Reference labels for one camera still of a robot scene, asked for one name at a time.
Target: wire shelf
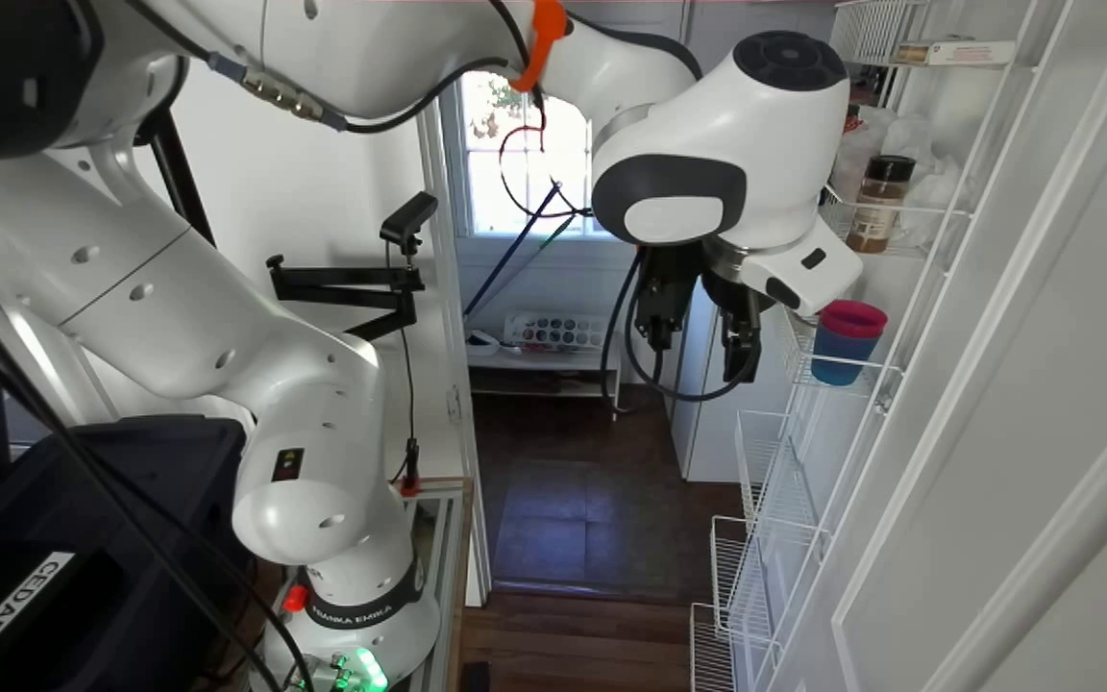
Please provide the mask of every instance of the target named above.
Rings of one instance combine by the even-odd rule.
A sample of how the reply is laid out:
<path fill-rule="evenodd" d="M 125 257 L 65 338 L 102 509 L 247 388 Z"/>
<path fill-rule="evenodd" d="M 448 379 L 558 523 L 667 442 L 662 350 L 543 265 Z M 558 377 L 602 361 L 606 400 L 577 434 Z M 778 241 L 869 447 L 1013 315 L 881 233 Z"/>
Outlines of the wire shelf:
<path fill-rule="evenodd" d="M 503 321 L 503 343 L 525 353 L 594 350 L 602 343 L 602 318 L 512 311 Z"/>
<path fill-rule="evenodd" d="M 709 605 L 689 607 L 691 692 L 732 692 L 730 643 L 716 628 Z"/>
<path fill-rule="evenodd" d="M 807 597 L 822 556 L 822 535 L 800 523 L 745 523 L 732 514 L 709 519 L 709 628 L 730 649 L 730 683 L 755 692 L 787 637 L 787 621 Z"/>
<path fill-rule="evenodd" d="M 736 489 L 743 514 L 755 519 L 761 512 L 761 482 L 768 478 L 768 462 L 778 448 L 784 411 L 736 411 L 732 420 L 732 452 L 736 452 Z"/>
<path fill-rule="evenodd" d="M 831 47 L 853 66 L 944 66 L 1000 68 L 1013 60 L 1013 39 L 931 36 L 931 2 L 853 0 L 834 14 Z"/>

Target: spice jar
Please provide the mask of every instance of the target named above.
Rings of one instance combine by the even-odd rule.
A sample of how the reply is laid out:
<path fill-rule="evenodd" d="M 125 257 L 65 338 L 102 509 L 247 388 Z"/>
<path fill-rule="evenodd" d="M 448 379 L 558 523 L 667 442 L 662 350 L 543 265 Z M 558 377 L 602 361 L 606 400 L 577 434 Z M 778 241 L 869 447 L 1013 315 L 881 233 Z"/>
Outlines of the spice jar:
<path fill-rule="evenodd" d="M 864 179 L 855 191 L 855 215 L 845 238 L 855 255 L 886 248 L 894 218 L 898 218 L 898 205 L 908 197 L 912 169 L 914 163 L 898 152 L 869 157 Z"/>

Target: refrigerator door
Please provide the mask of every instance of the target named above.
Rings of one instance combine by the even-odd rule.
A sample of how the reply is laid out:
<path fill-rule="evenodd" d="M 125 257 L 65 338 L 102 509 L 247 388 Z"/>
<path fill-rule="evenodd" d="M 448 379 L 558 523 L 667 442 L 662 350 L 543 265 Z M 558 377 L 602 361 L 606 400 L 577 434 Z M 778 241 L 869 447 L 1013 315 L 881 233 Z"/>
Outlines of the refrigerator door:
<path fill-rule="evenodd" d="M 1107 688 L 1107 2 L 1055 9 L 768 688 Z"/>

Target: blue cup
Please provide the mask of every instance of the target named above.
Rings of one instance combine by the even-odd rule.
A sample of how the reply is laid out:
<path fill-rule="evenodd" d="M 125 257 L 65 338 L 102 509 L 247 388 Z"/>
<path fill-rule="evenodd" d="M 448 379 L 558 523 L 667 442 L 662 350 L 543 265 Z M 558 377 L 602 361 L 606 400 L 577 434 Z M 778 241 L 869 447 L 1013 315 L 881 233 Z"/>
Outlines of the blue cup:
<path fill-rule="evenodd" d="M 859 300 L 834 300 L 817 315 L 816 361 L 809 373 L 822 383 L 853 383 L 859 361 L 869 361 L 877 338 L 882 333 L 886 315 Z"/>

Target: red lid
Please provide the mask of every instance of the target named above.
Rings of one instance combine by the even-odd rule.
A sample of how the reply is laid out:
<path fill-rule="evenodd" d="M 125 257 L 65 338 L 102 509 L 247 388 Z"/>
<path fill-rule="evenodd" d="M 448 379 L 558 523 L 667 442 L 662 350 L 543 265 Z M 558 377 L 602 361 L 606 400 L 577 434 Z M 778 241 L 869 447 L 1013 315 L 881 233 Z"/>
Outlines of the red lid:
<path fill-rule="evenodd" d="M 286 585 L 286 591 L 285 591 L 285 598 L 281 598 L 281 610 L 285 614 L 297 614 L 297 610 L 302 610 L 310 605 L 310 588 L 308 585 Z"/>
<path fill-rule="evenodd" d="M 834 300 L 822 307 L 817 327 L 834 333 L 849 333 L 849 338 L 881 338 L 886 327 L 886 315 L 859 300 Z"/>

